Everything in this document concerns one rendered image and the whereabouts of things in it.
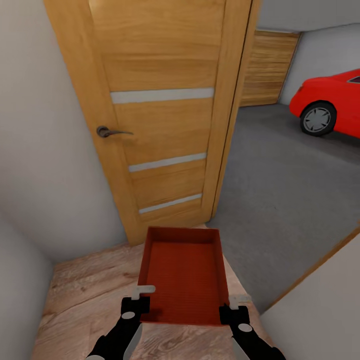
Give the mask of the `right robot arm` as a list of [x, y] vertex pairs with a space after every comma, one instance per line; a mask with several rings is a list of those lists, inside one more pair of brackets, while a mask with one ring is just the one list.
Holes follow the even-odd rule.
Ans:
[[257, 336], [250, 325], [248, 308], [240, 303], [251, 303], [250, 294], [228, 295], [229, 306], [220, 306], [219, 315], [222, 325], [230, 325], [233, 336], [231, 345], [238, 360], [286, 360], [277, 347], [271, 347]]

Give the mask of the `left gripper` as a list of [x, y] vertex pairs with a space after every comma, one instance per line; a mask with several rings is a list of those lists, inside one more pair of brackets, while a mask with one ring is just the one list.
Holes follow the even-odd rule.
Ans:
[[132, 300], [131, 297], [124, 297], [121, 301], [120, 314], [123, 314], [130, 306], [137, 306], [140, 309], [141, 314], [148, 314], [150, 311], [150, 296], [142, 296], [139, 300]]

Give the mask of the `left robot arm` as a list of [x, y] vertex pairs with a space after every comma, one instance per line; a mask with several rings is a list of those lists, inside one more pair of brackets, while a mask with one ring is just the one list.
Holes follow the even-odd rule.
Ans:
[[116, 326], [107, 336], [98, 339], [85, 360], [130, 360], [143, 332], [141, 315], [150, 311], [150, 296], [141, 297], [140, 294], [155, 291], [154, 285], [133, 286], [132, 297], [124, 297], [121, 301], [121, 317]]

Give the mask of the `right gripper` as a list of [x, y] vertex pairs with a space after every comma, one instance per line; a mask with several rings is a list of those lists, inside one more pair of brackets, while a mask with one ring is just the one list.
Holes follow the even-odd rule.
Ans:
[[245, 305], [239, 306], [237, 310], [232, 310], [229, 306], [219, 307], [220, 323], [230, 325], [234, 317], [240, 316], [250, 324], [248, 308]]

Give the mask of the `storage box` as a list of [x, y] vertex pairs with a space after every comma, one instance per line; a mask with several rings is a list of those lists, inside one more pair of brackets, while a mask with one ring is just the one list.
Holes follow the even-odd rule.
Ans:
[[140, 294], [150, 297], [141, 323], [224, 327], [219, 308], [230, 301], [219, 230], [150, 226], [137, 285], [155, 286]]

